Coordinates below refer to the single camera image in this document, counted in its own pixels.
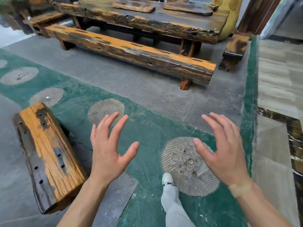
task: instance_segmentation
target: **dark marble border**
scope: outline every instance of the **dark marble border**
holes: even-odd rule
[[[301,39],[288,38],[288,37],[282,37],[277,35],[271,35],[268,39],[272,41],[285,42],[289,44],[303,45],[303,40]]]
[[[291,155],[294,184],[296,188],[299,219],[303,226],[303,133],[301,122],[295,119],[262,107],[258,107],[258,113],[264,117],[286,124],[288,144]]]

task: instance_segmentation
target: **grooved millstone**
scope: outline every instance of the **grooved millstone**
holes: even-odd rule
[[[54,106],[63,98],[64,90],[61,88],[46,88],[29,99],[29,104],[43,102],[47,107]]]
[[[33,67],[24,67],[24,68],[16,69],[2,76],[0,82],[6,85],[15,85],[15,84],[24,83],[37,76],[38,72],[39,70]]]
[[[193,137],[170,140],[162,153],[162,167],[169,172],[179,191],[190,196],[206,196],[219,186],[219,180],[209,170],[192,142]]]
[[[119,112],[119,116],[114,120],[113,125],[119,121],[124,115],[124,104],[115,99],[106,99],[95,103],[89,109],[87,118],[92,124],[98,125],[105,115]]]
[[[5,60],[0,60],[0,68],[4,68],[7,64],[7,61]]]

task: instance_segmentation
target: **forearm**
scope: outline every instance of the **forearm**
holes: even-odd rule
[[[264,197],[257,184],[252,183],[249,191],[237,198],[252,227],[291,227],[291,224]]]
[[[107,187],[88,179],[57,227],[91,227]]]

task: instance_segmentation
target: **finger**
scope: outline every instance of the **finger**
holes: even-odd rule
[[[114,114],[111,114],[107,118],[107,120],[104,121],[103,126],[109,128],[118,116],[119,116],[119,112],[117,112],[117,111]]]
[[[198,138],[194,138],[193,143],[195,145],[198,154],[203,158],[204,162],[207,165],[209,165],[214,160],[213,154],[206,148],[206,146]]]
[[[227,118],[225,115],[221,115],[223,118],[225,118],[232,126],[234,133],[236,135],[236,138],[238,140],[242,140],[241,135],[240,135],[240,128],[237,127],[229,118]]]
[[[119,122],[114,126],[114,128],[112,129],[112,133],[109,137],[109,141],[115,145],[118,144],[119,138],[120,138],[120,134],[121,131],[125,125],[125,123],[127,122],[128,119],[128,115],[124,115]]]
[[[214,130],[214,137],[216,139],[217,149],[225,148],[228,142],[223,127],[207,115],[202,115],[202,118]]]
[[[232,128],[232,125],[221,115],[215,114],[215,113],[210,113],[209,114],[211,118],[215,119],[218,121],[218,123],[223,127],[223,130],[225,132],[225,136],[227,138],[227,141],[229,143],[236,143],[236,135],[234,133],[234,130]]]
[[[139,146],[140,142],[134,142],[133,144],[131,144],[127,152],[123,156],[121,156],[121,161],[124,168],[126,168],[127,165],[131,162],[131,160],[133,160],[133,158],[136,156]]]
[[[100,123],[98,124],[97,130],[101,129],[102,124],[104,123],[104,121],[109,117],[109,115],[105,115],[104,118],[100,121]]]
[[[96,128],[97,128],[96,124],[93,124],[92,131],[91,131],[91,143],[92,143],[92,145],[95,142]]]

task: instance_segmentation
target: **hand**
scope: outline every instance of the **hand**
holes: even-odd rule
[[[128,119],[128,116],[124,115],[110,134],[109,128],[118,115],[119,112],[106,115],[98,126],[94,124],[92,127],[93,163],[89,179],[98,185],[108,186],[119,177],[136,156],[140,146],[139,142],[134,142],[123,156],[117,152],[120,133]]]
[[[210,113],[210,117],[202,118],[214,130],[217,151],[209,152],[198,138],[193,143],[209,169],[227,186],[250,180],[238,127],[224,115]]]

